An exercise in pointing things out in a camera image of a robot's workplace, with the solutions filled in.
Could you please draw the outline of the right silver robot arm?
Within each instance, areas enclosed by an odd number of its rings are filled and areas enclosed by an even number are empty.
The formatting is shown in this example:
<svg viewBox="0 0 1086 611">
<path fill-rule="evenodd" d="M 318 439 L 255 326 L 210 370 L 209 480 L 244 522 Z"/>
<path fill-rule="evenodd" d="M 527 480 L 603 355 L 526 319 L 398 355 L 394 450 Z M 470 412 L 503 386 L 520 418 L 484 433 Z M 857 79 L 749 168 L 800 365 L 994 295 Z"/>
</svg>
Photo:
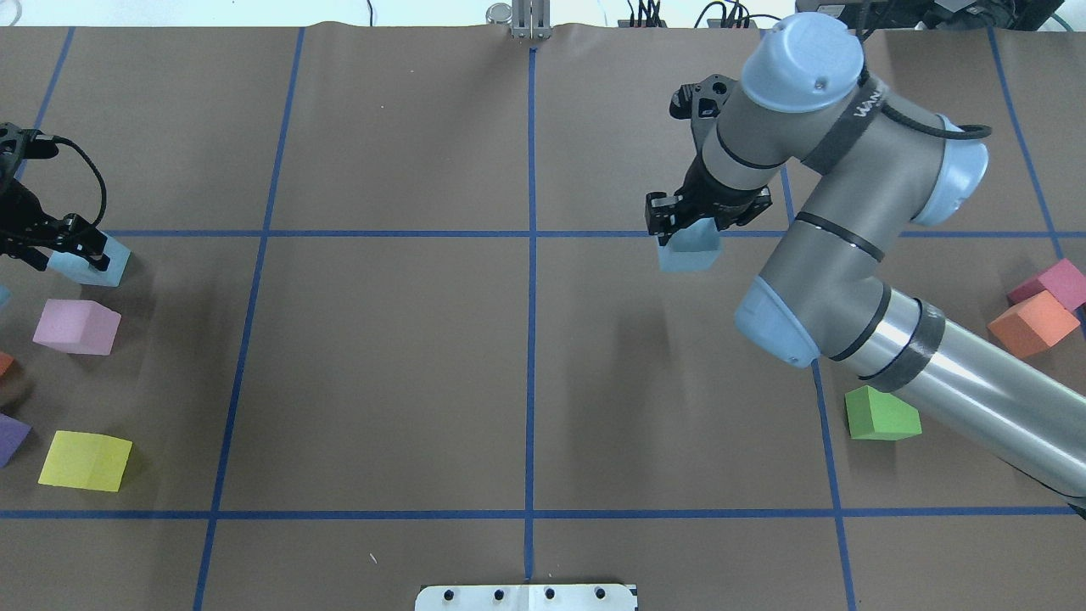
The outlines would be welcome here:
<svg viewBox="0 0 1086 611">
<path fill-rule="evenodd" d="M 647 195 L 662 250 L 699 221 L 750 222 L 791 160 L 820 178 L 738 305 L 746 338 L 793 367 L 843 364 L 1083 514 L 1083 397 L 876 275 L 904 225 L 946 221 L 977 189 L 988 126 L 892 92 L 860 37 L 821 13 L 776 22 L 737 80 L 679 86 L 669 113 L 695 156 L 674 193 Z"/>
</svg>

